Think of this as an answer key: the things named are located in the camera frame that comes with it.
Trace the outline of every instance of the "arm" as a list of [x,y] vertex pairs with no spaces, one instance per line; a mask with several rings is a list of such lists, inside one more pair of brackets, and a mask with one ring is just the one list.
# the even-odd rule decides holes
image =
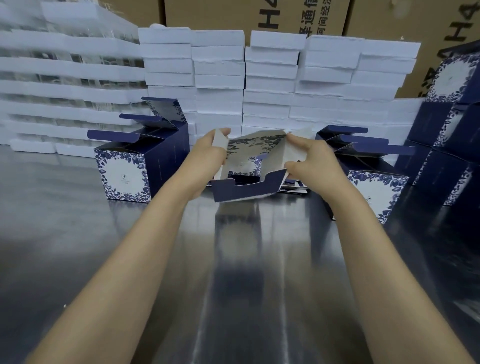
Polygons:
[[183,210],[202,193],[227,156],[224,149],[212,147],[213,137],[210,132],[198,140],[31,354],[29,364],[130,363],[160,288]]
[[474,364],[415,280],[325,141],[289,134],[308,151],[285,167],[330,205],[367,343],[376,364]]

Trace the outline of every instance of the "forearm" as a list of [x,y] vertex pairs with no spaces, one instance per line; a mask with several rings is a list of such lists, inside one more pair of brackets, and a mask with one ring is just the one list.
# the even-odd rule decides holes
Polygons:
[[473,364],[358,190],[328,202],[375,363]]
[[29,363],[129,363],[150,315],[187,199],[166,183],[66,309]]

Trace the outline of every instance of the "reflective surface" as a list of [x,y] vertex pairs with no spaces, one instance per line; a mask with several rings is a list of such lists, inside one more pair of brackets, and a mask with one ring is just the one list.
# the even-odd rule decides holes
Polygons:
[[[0,146],[0,175],[0,363],[9,364],[35,347],[146,205],[106,200],[87,158]],[[478,255],[433,206],[409,191],[386,229],[475,355]],[[133,363],[371,362],[318,196],[220,205],[207,190],[188,204]]]

